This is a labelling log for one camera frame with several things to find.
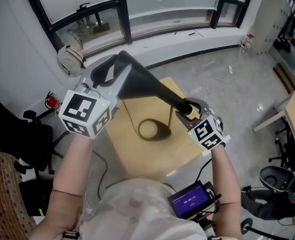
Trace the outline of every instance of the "white wall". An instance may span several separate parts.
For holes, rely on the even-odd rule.
[[[254,22],[261,0],[251,0],[240,29],[199,29],[159,35],[132,45],[118,46],[91,58],[126,50],[143,65],[152,65],[177,56],[235,45]],[[28,0],[0,0],[0,101],[18,116],[27,109],[45,111],[48,91],[63,100],[76,79],[69,78],[57,63],[57,53],[45,35]]]
[[[28,0],[0,0],[0,101],[21,115],[68,83]]]

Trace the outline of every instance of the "gray concrete floor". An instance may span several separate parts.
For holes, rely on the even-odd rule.
[[[207,93],[207,81],[218,78],[228,83],[224,84],[218,80],[209,82],[205,100],[215,113],[222,117],[224,134],[231,136],[226,150],[240,186],[257,187],[261,186],[260,170],[270,165],[268,158],[279,155],[274,140],[275,131],[282,127],[282,123],[277,121],[258,132],[253,132],[252,128],[274,113],[273,106],[283,100],[287,92],[272,70],[276,61],[269,54],[252,59],[246,53],[242,53],[231,79],[228,65],[232,67],[236,65],[238,52],[237,48],[232,48],[201,54],[151,69],[151,73],[158,79],[172,77],[186,96],[200,99],[203,99]],[[53,126],[55,137],[64,131],[63,125],[54,115],[44,118],[43,122]],[[56,150],[64,154],[71,138],[71,135],[67,136]],[[126,174],[106,131],[94,140],[93,148],[108,161],[108,172],[100,191],[102,196],[106,186],[123,179]],[[199,155],[163,181],[170,183],[179,191],[195,181],[200,168],[209,158]],[[60,163],[61,159],[54,156],[54,169],[57,170]],[[280,162],[273,161],[273,165],[280,165]],[[105,165],[94,155],[92,166],[86,199],[89,207],[95,209],[99,203],[97,187]],[[200,180],[203,183],[212,180],[211,164],[203,170]],[[87,208],[87,202],[84,202],[84,209]],[[255,218],[243,209],[242,218],[248,217],[253,219],[255,228],[281,237],[290,237],[295,230],[293,226],[281,226],[277,221]],[[284,219],[281,222],[290,224],[291,220]],[[249,232],[244,239],[254,240],[259,237]]]

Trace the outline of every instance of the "white shirt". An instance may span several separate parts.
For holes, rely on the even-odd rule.
[[[177,218],[167,197],[170,187],[130,179],[106,190],[94,217],[80,226],[82,240],[206,240],[194,221]]]

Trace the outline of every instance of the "black office chair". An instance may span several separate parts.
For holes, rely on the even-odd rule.
[[[259,179],[264,187],[276,194],[295,192],[295,173],[288,169],[278,166],[266,166],[260,171]]]
[[[268,162],[271,163],[272,160],[281,160],[281,167],[290,169],[292,172],[295,172],[295,139],[293,137],[288,122],[283,117],[281,117],[281,119],[284,123],[284,128],[280,131],[275,132],[275,144],[278,145],[281,156],[271,157],[268,159]],[[282,144],[280,139],[278,138],[278,135],[284,131],[286,131],[286,143]]]
[[[23,117],[32,122],[15,117],[0,103],[0,152],[10,154],[16,159],[21,158],[28,164],[14,162],[14,167],[21,174],[34,168],[38,178],[39,171],[43,172],[47,166],[48,173],[54,174],[52,154],[63,158],[54,148],[69,132],[65,131],[53,142],[53,128],[42,124],[34,111],[26,111]]]

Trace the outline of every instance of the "window frame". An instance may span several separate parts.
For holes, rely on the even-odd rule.
[[[95,48],[92,51],[85,52],[83,54],[84,57],[89,58],[91,56],[107,51],[111,48],[114,48],[116,46],[120,46],[124,44],[130,45],[132,44],[133,41],[150,38],[150,37],[154,37],[154,36],[162,35],[166,33],[200,29],[200,28],[212,28],[212,29],[222,28],[222,27],[240,28],[251,0],[245,0],[245,2],[238,1],[238,0],[218,0],[217,10],[213,11],[209,24],[200,23],[200,24],[187,24],[187,25],[182,25],[177,27],[168,27],[161,30],[155,30],[155,31],[152,30],[152,31],[134,35],[134,36],[132,36],[131,34],[127,0],[111,0],[111,1],[98,3],[89,7],[84,7],[83,9],[78,9],[76,12],[66,16],[65,18],[60,19],[59,21],[55,23],[50,22],[40,0],[28,0],[28,1],[38,21],[40,22],[45,34],[47,35],[47,37],[49,38],[50,42],[52,43],[53,47],[55,48],[57,52],[63,46],[63,44],[61,40],[59,39],[58,35],[56,34],[56,31],[64,28],[65,26],[77,20],[85,18],[86,16],[97,14],[108,9],[116,8],[120,29],[123,34],[123,39],[113,41],[109,44],[103,45],[100,48]],[[233,23],[222,23],[222,24],[218,23],[222,13],[224,3],[238,5],[238,12],[236,13],[236,17],[233,20]]]

